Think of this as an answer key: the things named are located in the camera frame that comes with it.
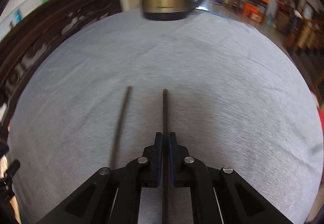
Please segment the dark brown chopstick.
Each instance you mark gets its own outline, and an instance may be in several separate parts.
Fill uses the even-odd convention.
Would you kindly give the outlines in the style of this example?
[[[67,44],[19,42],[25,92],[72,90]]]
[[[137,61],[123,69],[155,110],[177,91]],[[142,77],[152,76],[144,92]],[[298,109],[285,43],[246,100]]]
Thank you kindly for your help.
[[[169,195],[169,129],[168,129],[168,90],[163,89],[163,202],[162,202],[162,224],[169,223],[168,220],[168,195]]]
[[[124,120],[125,113],[127,110],[131,91],[132,91],[132,87],[127,86],[124,97],[123,97],[119,117],[117,120],[116,130],[115,130],[115,134],[114,134],[113,148],[112,148],[112,152],[110,154],[110,163],[109,163],[110,168],[112,170],[114,170],[116,168],[117,154],[118,154],[121,134],[122,134],[122,130],[123,130],[123,120]]]

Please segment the grey round tablecloth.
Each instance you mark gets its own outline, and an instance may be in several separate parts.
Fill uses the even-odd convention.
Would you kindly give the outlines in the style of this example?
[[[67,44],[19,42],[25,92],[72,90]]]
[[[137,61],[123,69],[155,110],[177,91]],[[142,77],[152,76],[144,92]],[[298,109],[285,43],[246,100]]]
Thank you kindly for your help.
[[[110,165],[128,86],[116,166],[163,127],[207,166],[230,166],[293,223],[305,222],[323,171],[323,132],[310,89],[257,29],[208,12],[151,21],[139,10],[100,20],[62,43],[21,94],[9,159],[14,189],[36,223]]]

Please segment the dark carved wooden sideboard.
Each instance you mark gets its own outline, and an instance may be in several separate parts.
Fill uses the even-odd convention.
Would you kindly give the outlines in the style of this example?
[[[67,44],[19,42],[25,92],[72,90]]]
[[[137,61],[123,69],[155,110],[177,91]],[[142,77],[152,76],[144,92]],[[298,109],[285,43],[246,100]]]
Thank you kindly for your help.
[[[23,18],[1,41],[1,142],[28,81],[61,43],[84,26],[121,12],[119,0],[50,0]]]

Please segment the blue thermos bottle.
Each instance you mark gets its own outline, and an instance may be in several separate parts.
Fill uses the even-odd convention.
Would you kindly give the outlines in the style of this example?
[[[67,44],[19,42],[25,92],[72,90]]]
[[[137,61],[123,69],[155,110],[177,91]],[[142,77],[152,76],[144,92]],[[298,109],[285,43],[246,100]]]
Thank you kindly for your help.
[[[15,12],[14,12],[14,20],[15,20],[15,23],[19,23],[21,22],[22,20],[22,15],[21,15],[21,11],[19,9],[17,9]]]

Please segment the dark wooden side table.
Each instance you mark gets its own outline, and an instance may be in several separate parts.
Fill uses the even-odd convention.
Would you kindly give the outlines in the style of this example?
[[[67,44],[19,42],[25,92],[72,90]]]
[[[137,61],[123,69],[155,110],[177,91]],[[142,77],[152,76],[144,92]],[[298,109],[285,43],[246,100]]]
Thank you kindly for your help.
[[[269,0],[229,0],[230,9],[233,8],[235,13],[240,12],[244,16],[265,16],[269,4]]]

